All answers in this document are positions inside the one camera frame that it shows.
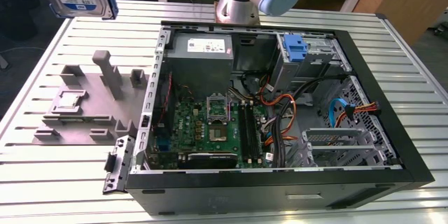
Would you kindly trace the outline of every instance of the case side panel hinge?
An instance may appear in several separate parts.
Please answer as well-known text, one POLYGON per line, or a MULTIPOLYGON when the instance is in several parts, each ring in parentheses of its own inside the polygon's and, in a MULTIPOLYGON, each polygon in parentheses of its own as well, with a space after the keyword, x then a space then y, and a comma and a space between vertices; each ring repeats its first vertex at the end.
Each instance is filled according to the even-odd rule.
POLYGON ((104 170, 107 171, 103 194, 126 194, 124 189, 128 180, 130 167, 132 161, 132 152, 135 138, 123 136, 118 139, 114 151, 110 152, 104 170))

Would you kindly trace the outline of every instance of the slotted aluminum surface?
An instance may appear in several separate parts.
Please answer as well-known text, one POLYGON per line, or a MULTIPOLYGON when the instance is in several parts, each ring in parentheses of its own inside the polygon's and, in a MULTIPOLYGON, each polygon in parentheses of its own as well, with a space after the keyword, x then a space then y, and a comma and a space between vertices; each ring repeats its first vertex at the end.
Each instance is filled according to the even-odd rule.
POLYGON ((263 25, 348 30, 394 105, 436 182, 398 192, 359 209, 263 212, 219 216, 150 216, 131 195, 102 195, 111 146, 34 146, 35 128, 48 111, 66 64, 100 72, 91 58, 110 50, 120 73, 150 72, 162 20, 214 22, 214 6, 119 1, 114 21, 78 18, 64 22, 0 123, 0 222, 72 223, 162 221, 179 223, 443 223, 448 221, 448 107, 434 77, 387 23, 371 14, 294 10, 260 16, 263 25))

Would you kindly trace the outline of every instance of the blue drive bay latch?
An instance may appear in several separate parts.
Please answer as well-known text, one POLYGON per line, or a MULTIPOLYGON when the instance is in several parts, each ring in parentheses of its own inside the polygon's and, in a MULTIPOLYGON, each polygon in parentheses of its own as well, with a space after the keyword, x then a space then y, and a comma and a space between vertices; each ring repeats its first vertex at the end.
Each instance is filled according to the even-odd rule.
POLYGON ((290 54, 290 61, 303 62, 308 50, 307 50, 307 43, 303 41, 302 36, 296 34, 286 34, 284 47, 290 54))

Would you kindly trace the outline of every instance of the ram slot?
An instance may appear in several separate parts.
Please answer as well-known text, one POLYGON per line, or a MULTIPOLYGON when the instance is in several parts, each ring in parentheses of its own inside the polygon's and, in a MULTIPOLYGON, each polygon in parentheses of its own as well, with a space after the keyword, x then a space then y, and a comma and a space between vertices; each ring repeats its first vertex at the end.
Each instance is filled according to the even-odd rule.
POLYGON ((246 125, 247 125, 247 139, 250 144, 250 158, 256 160, 260 157, 260 145, 258 140, 258 130, 256 130, 252 105, 248 105, 246 107, 246 125))
POLYGON ((238 126, 240 128, 240 142, 242 142, 242 155, 243 160, 250 159, 250 145, 247 139, 247 126, 246 126, 246 105, 240 104, 239 106, 239 117, 238 117, 238 126))

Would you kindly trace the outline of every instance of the motherboard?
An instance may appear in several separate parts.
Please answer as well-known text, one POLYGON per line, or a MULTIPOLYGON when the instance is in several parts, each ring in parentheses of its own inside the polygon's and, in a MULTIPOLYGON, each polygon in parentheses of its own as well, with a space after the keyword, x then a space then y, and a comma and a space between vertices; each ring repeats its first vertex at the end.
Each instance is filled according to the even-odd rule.
POLYGON ((235 157, 235 168, 263 168, 262 139, 255 130, 267 119, 266 109, 262 105, 240 104, 235 102, 223 103, 183 101, 176 104, 174 133, 171 137, 158 136, 158 152, 150 153, 152 169, 180 169, 179 160, 188 154, 203 153, 214 156, 231 154, 235 157), (242 122, 242 109, 252 110, 252 120, 242 122), (210 115, 223 115, 227 121, 208 121, 210 115), (246 123, 254 125, 248 133, 246 123), (246 136, 254 137, 255 141, 250 146, 256 154, 251 155, 246 136))

